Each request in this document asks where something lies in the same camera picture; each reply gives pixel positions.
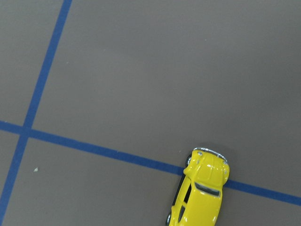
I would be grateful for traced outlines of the yellow beetle toy car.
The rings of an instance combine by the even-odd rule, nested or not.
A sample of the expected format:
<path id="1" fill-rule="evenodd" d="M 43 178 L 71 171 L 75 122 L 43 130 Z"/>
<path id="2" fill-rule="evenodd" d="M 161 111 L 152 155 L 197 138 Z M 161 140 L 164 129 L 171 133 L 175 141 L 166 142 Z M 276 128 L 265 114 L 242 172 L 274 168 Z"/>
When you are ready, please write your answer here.
<path id="1" fill-rule="evenodd" d="M 222 205 L 230 166 L 220 153 L 196 147 L 187 157 L 167 226 L 214 226 Z"/>

